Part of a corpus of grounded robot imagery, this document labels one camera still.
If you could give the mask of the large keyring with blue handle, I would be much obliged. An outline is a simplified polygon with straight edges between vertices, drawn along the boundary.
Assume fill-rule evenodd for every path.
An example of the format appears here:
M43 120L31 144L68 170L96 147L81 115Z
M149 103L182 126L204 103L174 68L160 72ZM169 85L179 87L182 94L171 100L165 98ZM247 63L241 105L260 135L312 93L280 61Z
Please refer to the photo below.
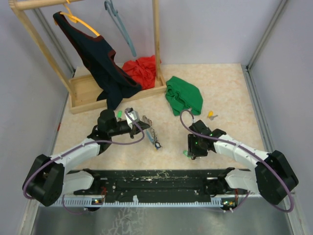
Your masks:
M150 141L150 143L154 146L154 148L156 150L159 150L160 148L162 148L160 142L158 141L158 137L157 137L157 133L155 131L155 129L153 128L153 123L152 121L147 118L146 116L142 116L142 121L146 124L149 124L149 128L146 129L146 135Z

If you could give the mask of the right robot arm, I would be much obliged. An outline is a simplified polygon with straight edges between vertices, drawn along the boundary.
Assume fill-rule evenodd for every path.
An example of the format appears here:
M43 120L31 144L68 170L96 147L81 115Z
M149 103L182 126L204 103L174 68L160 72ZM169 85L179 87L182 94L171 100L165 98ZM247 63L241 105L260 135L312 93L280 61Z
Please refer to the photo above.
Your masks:
M210 130L201 120L189 126L188 154L192 159L207 156L209 151L230 157L247 170L228 169L219 180L219 190L225 194L245 189L260 194L266 201L278 205L298 184L298 178L285 155L257 150L233 139L220 129Z

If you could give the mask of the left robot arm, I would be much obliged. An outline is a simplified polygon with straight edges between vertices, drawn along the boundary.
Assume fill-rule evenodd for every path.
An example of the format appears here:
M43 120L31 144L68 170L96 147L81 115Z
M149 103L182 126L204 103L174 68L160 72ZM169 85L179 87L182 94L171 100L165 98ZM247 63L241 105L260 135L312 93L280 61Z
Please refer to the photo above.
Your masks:
M112 144L114 136L144 134L150 124L141 121L139 114L132 108L125 110L125 120L117 120L112 109L100 113L92 132L78 145L52 156L37 156L23 183L25 198L37 200L48 207L59 198L76 191L87 190L91 194L98 193L102 183L91 170L83 169L71 173L77 165L105 152Z

